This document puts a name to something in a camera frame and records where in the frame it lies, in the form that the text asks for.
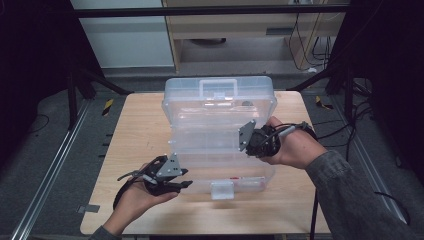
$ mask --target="white wall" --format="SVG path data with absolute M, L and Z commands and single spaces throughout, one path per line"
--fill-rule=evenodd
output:
M 71 0 L 75 9 L 162 7 L 160 0 Z M 80 19 L 102 68 L 173 67 L 164 17 Z

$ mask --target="gray floor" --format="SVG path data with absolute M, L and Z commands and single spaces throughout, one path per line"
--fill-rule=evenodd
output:
M 184 48 L 178 74 L 150 74 L 110 80 L 126 89 L 141 92 L 163 91 L 165 81 L 170 77 L 268 75 L 274 80 L 275 89 L 285 89 L 312 76 L 312 73 L 296 69 L 281 38 L 227 39 L 226 43 L 220 45 L 199 45 L 186 41 Z M 302 94 L 318 136 L 343 126 L 341 116 L 336 110 L 315 104 L 315 96 L 320 95 L 324 84 L 325 81 L 321 81 Z M 89 201 L 107 152 L 107 144 L 111 140 L 110 134 L 114 132 L 125 101 L 125 96 L 119 96 L 97 84 L 95 87 L 97 96 L 89 101 L 85 120 L 33 225 L 32 236 L 42 235 L 44 239 L 84 237 L 79 231 L 83 215 L 78 213 L 77 209 Z M 101 115 L 103 107 L 111 98 L 114 103 L 108 116 L 104 117 Z M 335 104 L 326 96 L 322 96 L 322 99 L 326 103 Z M 361 97 L 355 98 L 356 103 L 363 100 Z M 79 106 L 83 106 L 84 101 L 79 97 Z M 0 236 L 5 239 L 12 234 L 24 216 L 65 138 L 68 124 L 66 92 L 60 92 L 40 102 L 39 114 L 30 129 L 33 132 L 26 136 L 19 151 L 14 154 L 13 165 L 1 174 Z M 373 120 L 372 113 L 358 121 L 357 129 L 357 138 L 362 141 L 390 193 L 408 209 L 411 228 L 423 236 L 424 187 L 411 170 L 396 167 L 395 155 L 378 122 Z M 338 145 L 345 143 L 347 137 L 347 132 L 342 131 L 322 140 L 322 144 Z M 335 149 L 344 154 L 346 147 Z M 352 166 L 363 177 L 367 177 L 354 148 L 351 148 L 349 158 Z M 304 237 L 291 235 L 289 239 Z M 320 239 L 328 239 L 328 236 L 321 236 Z

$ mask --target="plastic box handle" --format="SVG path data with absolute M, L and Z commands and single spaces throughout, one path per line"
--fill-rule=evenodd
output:
M 209 84 L 223 84 L 223 83 L 232 83 L 234 96 L 238 96 L 237 88 L 237 79 L 203 79 L 199 81 L 199 95 L 203 97 L 204 86 Z

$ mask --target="person's left hand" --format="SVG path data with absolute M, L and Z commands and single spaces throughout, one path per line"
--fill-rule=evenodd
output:
M 177 196 L 178 193 L 171 192 L 155 197 L 146 190 L 143 180 L 140 179 L 140 182 L 134 182 L 122 194 L 115 210 L 103 224 L 103 227 L 109 233 L 119 236 L 131 222 L 143 215 L 149 208 L 167 202 Z

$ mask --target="clear plastic storage box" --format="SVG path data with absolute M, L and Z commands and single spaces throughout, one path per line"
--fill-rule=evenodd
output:
M 277 105 L 268 77 L 173 78 L 162 108 L 172 129 L 171 151 L 193 180 L 183 192 L 231 199 L 235 192 L 262 191 L 274 167 L 240 152 L 238 129 L 251 120 L 262 127 Z

